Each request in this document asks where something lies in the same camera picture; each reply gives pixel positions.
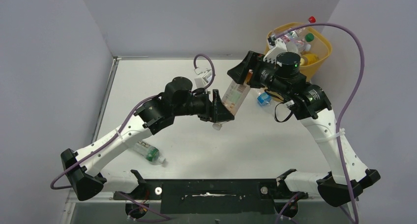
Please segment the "orange cap bottle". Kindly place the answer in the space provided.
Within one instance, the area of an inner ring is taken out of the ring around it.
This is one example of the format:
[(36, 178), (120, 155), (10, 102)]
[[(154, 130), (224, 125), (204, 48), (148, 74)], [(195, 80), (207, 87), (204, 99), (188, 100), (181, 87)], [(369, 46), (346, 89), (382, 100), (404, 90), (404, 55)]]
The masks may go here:
[(226, 93), (222, 97), (222, 103), (235, 116), (247, 97), (250, 86), (247, 84), (252, 77), (252, 71), (249, 71), (243, 84), (231, 81)]

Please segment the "small blue label bottle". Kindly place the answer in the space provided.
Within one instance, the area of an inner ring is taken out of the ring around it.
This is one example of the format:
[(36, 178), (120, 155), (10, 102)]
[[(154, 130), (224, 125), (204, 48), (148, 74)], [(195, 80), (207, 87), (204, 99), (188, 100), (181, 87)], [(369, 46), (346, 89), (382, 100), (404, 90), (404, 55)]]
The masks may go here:
[(268, 114), (273, 114), (274, 107), (275, 107), (275, 101), (273, 98), (268, 95), (263, 88), (256, 89), (256, 100), (259, 105), (259, 107)]

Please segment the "red label bottle sideways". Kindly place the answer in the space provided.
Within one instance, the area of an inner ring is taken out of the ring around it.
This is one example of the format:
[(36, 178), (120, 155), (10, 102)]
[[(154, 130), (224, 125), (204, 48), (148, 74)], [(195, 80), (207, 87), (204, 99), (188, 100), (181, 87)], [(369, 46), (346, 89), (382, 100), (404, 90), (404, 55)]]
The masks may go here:
[(292, 23), (292, 24), (286, 24), (281, 26), (278, 30), (279, 33), (284, 32), (285, 35), (280, 37), (285, 43), (288, 43), (289, 41), (292, 41), (294, 38), (302, 37), (302, 34), (307, 31), (307, 28), (299, 28), (293, 31), (288, 31), (289, 29), (300, 26), (301, 23)]

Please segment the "yellow juice bottle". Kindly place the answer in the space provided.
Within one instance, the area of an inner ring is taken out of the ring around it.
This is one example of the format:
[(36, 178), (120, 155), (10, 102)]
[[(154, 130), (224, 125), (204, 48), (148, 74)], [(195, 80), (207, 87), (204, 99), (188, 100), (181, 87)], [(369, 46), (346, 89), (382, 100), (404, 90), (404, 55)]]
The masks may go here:
[(320, 58), (316, 54), (307, 53), (301, 55), (300, 65), (301, 66), (308, 66), (318, 62)]

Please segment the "green label bottle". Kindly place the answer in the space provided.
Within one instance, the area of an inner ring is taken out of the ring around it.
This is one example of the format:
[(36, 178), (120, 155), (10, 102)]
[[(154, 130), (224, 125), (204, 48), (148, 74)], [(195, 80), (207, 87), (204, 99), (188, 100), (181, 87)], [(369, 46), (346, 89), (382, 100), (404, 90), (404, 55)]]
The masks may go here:
[(161, 154), (160, 150), (145, 141), (137, 142), (131, 149), (151, 163), (163, 165), (166, 162), (166, 158)]

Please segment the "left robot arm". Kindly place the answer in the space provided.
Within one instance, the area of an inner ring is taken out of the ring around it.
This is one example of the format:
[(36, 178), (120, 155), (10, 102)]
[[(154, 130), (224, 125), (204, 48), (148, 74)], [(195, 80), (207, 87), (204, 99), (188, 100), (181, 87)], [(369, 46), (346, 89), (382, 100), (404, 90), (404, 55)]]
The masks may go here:
[(171, 126), (175, 117), (196, 115), (201, 121), (227, 122), (234, 115), (222, 103), (218, 90), (192, 91), (192, 82), (175, 77), (165, 90), (140, 103), (116, 129), (77, 151), (61, 153), (65, 175), (79, 201), (88, 200), (100, 192), (131, 193), (145, 181), (131, 169), (112, 174), (103, 169), (118, 155), (138, 142)]

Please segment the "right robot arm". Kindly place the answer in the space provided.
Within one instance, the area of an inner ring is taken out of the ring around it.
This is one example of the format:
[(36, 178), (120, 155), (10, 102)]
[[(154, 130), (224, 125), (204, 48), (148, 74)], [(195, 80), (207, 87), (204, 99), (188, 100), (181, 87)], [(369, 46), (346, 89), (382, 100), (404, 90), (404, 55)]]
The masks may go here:
[(318, 195), (338, 207), (358, 197), (381, 177), (356, 155), (342, 131), (324, 91), (307, 81), (299, 70), (300, 56), (284, 52), (275, 62), (249, 51), (244, 60), (228, 71), (238, 84), (266, 88), (278, 94), (296, 119), (308, 130), (321, 150), (330, 171), (309, 173), (290, 169), (277, 178), (277, 193), (284, 198), (295, 192)]

